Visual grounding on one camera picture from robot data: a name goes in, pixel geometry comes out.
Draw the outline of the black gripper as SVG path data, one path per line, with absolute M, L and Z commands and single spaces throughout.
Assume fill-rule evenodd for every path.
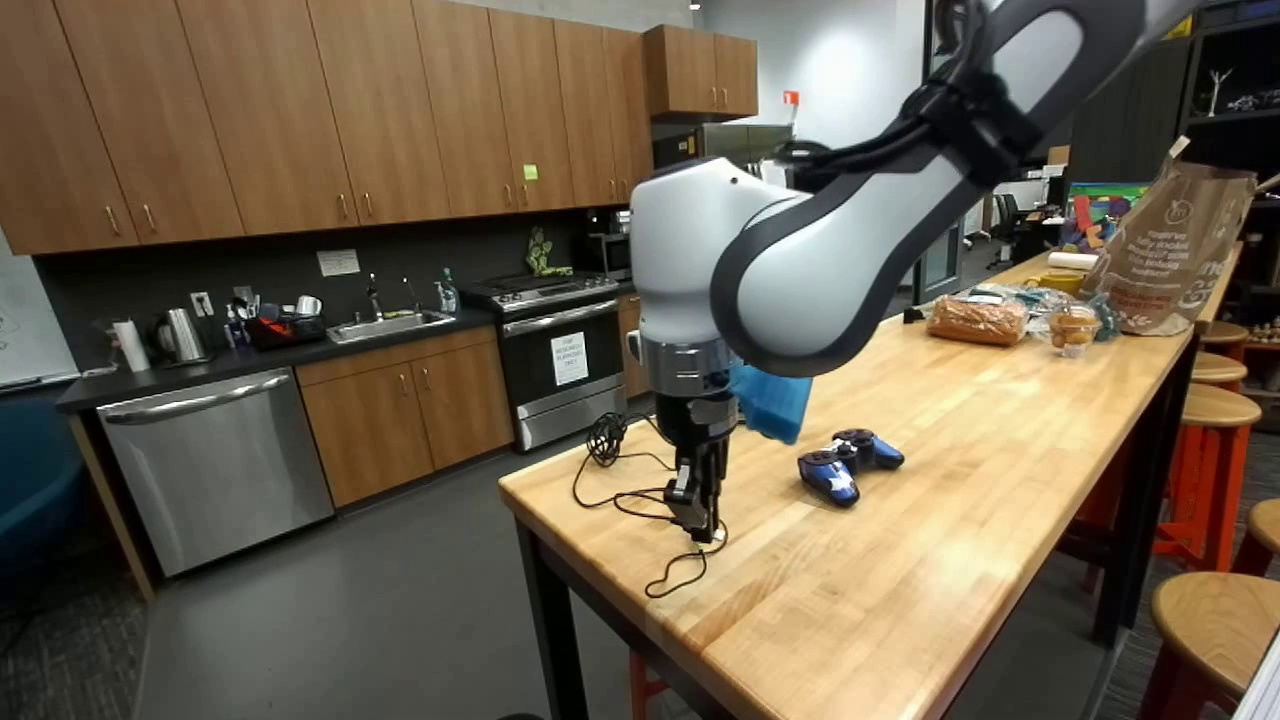
M 721 527 L 721 485 L 727 473 L 731 418 L 734 399 L 727 391 L 655 399 L 655 428 L 677 446 L 677 477 L 664 485 L 664 503 L 672 519 L 699 544 L 706 544 Z

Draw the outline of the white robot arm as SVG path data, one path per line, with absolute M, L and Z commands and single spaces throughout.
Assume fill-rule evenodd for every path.
M 731 380 L 820 377 L 875 333 L 897 280 L 989 188 L 1204 0 L 965 0 L 940 66 L 871 139 L 799 163 L 790 188 L 711 157 L 631 188 L 631 284 L 672 519 L 721 530 Z

